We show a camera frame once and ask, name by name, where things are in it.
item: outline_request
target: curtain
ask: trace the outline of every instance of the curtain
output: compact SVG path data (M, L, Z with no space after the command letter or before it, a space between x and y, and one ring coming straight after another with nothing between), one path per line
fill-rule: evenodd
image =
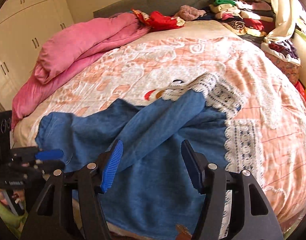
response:
M298 0L271 0L273 11L276 13L276 28L265 38L267 43L279 42L289 39L295 29L299 18L301 4Z

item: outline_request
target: black door handle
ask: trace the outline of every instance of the black door handle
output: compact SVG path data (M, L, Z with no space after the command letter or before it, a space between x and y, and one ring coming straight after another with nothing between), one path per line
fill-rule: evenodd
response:
M6 67L7 72L9 72L9 71L8 71L8 68L7 68L6 64L5 64L5 62L3 62L3 63L4 63L4 66Z
M34 40L32 40L32 41L33 41L33 43L34 43L35 49L37 49L37 47L36 47L36 44L35 44Z
M2 70L3 70L3 72L4 72L4 75L6 76L6 72L5 72L5 70L3 69L2 64L0 64L0 67L2 68Z
M37 41L37 39L35 38L35 40L36 40L36 43L37 43L37 47L39 47L40 45L39 45L39 43L38 43L38 41Z

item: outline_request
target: silver screw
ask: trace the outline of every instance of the silver screw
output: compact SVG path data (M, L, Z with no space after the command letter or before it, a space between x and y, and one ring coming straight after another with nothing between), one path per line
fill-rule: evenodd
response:
M207 165L211 170L216 170L217 169L217 165L215 163L210 163L209 165Z
M61 175L62 174L62 171L61 170L56 170L53 172L54 176L58 176L58 175Z
M90 169L90 170L95 169L96 164L95 163L89 163L89 164L87 164L87 168Z
M243 170L242 173L243 173L244 176L250 176L251 175L251 173L248 170Z

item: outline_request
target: gray headboard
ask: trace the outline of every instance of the gray headboard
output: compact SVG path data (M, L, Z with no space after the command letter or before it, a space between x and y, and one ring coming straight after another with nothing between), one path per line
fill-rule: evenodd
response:
M201 9L213 0L121 0L93 12L94 18L106 18L120 12L129 12L132 9L141 10L147 14L159 11L166 16L174 15L182 5L189 5Z

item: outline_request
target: peach bedspread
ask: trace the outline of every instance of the peach bedspread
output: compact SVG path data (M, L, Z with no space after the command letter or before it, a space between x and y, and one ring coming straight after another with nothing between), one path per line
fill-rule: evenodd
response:
M238 37L138 42L106 53L58 89L16 126L15 139L22 146L36 145L39 122L50 112L88 116L117 98L147 105L158 97L146 100L151 90L216 72L246 98L228 125L251 119L256 131L253 148L241 143L243 135L230 138L227 169L252 167L280 223L298 214L306 205L306 104L287 77L260 49Z

